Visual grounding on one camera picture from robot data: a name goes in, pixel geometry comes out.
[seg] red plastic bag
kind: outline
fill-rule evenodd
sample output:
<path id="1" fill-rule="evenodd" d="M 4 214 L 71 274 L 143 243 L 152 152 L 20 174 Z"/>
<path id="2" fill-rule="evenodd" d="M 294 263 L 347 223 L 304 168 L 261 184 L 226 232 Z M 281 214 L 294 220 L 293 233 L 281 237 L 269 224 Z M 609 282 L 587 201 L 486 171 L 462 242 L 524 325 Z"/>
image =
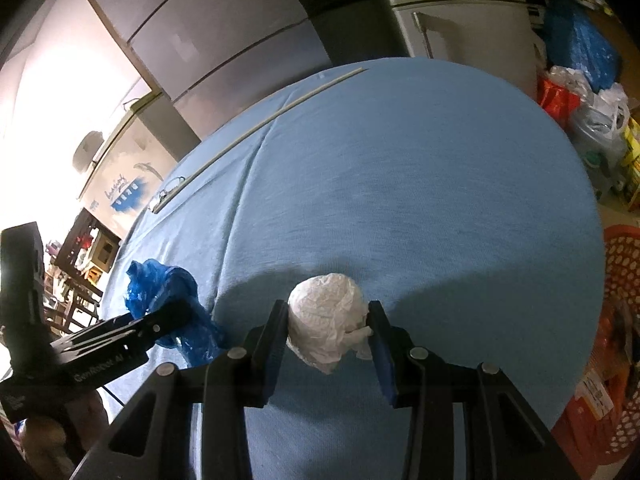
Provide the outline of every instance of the red plastic bag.
<path id="1" fill-rule="evenodd" d="M 539 76 L 538 104 L 566 131 L 569 115 L 580 105 L 580 96 Z"/>

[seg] blue bed sheet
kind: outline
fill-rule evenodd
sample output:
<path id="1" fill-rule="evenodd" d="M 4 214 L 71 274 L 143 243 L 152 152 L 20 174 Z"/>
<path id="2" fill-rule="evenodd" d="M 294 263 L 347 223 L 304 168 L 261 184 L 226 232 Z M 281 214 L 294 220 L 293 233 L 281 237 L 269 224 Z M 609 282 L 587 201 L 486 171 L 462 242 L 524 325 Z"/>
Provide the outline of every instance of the blue bed sheet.
<path id="1" fill-rule="evenodd" d="M 143 212 L 103 316 L 125 311 L 129 263 L 156 258 L 192 273 L 237 344 L 298 282 L 343 272 L 414 342 L 456 364 L 502 367 L 551 427 L 591 349 L 604 249 L 580 160 L 513 86 L 428 59 L 333 68 L 238 115 L 167 181 L 357 66 L 367 71 L 244 140 L 160 214 Z M 184 366 L 156 347 L 111 388 L 126 400 L 167 360 Z M 325 376 L 287 350 L 270 404 L 246 419 L 257 480 L 401 474 L 409 413 L 385 404 L 370 362 L 348 356 Z"/>

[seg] white plastic bag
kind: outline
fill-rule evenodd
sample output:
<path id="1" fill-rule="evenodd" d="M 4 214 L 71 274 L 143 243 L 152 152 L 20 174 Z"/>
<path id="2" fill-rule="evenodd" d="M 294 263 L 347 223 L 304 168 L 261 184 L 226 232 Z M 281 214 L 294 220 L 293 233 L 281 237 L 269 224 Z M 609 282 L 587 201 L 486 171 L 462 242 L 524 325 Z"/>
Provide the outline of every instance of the white plastic bag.
<path id="1" fill-rule="evenodd" d="M 579 95 L 583 103 L 589 105 L 593 103 L 594 94 L 582 70 L 553 66 L 549 69 L 546 77 L 551 82 L 566 88 L 572 94 Z"/>
<path id="2" fill-rule="evenodd" d="M 355 350 L 371 359 L 366 326 L 369 306 L 358 285 L 344 274 L 315 276 L 299 283 L 289 296 L 287 346 L 306 364 L 330 374 L 341 357 Z"/>
<path id="3" fill-rule="evenodd" d="M 611 88 L 600 90 L 594 97 L 593 107 L 611 118 L 611 137 L 619 137 L 629 122 L 629 98 L 620 83 L 613 83 Z"/>

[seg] black cable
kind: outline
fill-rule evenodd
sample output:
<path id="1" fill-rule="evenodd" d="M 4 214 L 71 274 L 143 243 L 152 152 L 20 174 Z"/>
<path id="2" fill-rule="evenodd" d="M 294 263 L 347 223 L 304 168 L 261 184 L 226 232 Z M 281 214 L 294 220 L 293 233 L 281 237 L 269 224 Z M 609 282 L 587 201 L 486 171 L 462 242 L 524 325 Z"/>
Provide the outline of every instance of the black cable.
<path id="1" fill-rule="evenodd" d="M 106 386 L 102 386 L 101 388 L 102 388 L 105 392 L 107 392 L 111 397 L 113 397 L 114 399 L 116 399 L 116 401 L 118 402 L 118 404 L 124 408 L 124 402 L 122 402 L 118 397 L 116 397 L 116 395 L 115 395 L 115 394 L 114 394 L 110 389 L 108 389 Z"/>

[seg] blue plastic bag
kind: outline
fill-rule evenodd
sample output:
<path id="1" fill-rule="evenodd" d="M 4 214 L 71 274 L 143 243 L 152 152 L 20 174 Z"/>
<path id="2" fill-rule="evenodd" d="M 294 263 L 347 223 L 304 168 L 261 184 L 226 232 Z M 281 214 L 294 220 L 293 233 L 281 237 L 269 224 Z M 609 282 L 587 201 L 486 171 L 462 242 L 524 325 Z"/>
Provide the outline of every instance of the blue plastic bag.
<path id="1" fill-rule="evenodd" d="M 616 81 L 620 56 L 575 0 L 550 1 L 544 36 L 549 61 L 582 70 L 594 92 Z"/>
<path id="2" fill-rule="evenodd" d="M 143 264 L 132 262 L 127 275 L 125 305 L 135 319 L 171 300 L 185 300 L 193 311 L 194 319 L 188 325 L 161 337 L 157 344 L 177 348 L 190 367 L 210 363 L 223 352 L 226 332 L 198 302 L 198 284 L 189 272 L 149 259 Z"/>

